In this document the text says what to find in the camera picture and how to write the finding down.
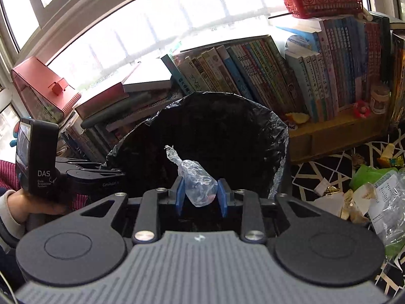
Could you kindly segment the person's left hand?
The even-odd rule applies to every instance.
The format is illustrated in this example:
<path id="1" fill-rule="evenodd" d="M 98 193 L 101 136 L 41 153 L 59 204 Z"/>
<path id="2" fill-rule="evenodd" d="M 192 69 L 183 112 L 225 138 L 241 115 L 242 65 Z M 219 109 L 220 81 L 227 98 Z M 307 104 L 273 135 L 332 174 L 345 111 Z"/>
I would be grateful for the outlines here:
<path id="1" fill-rule="evenodd" d="M 48 202 L 43 198 L 29 194 L 23 189 L 10 194 L 6 199 L 6 203 L 11 217 L 19 224 L 26 222 L 32 214 L 59 216 L 69 212 L 67 206 Z"/>

